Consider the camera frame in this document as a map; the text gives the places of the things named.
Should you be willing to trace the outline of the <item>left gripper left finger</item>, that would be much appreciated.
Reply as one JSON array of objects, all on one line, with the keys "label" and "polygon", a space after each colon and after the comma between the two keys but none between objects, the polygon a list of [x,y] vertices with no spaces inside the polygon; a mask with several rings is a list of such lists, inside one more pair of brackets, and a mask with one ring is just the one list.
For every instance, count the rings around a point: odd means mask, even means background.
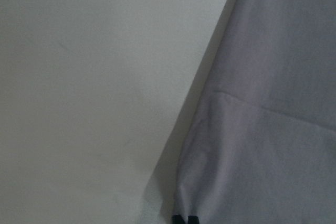
[{"label": "left gripper left finger", "polygon": [[183,217],[181,215],[173,215],[172,224],[184,224]]}]

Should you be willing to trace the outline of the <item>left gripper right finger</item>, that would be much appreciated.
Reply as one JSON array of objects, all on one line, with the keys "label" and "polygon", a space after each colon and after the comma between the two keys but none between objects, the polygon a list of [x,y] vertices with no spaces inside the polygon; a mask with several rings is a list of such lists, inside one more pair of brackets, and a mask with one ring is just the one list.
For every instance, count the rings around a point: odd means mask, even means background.
[{"label": "left gripper right finger", "polygon": [[199,224],[198,216],[188,216],[187,224]]}]

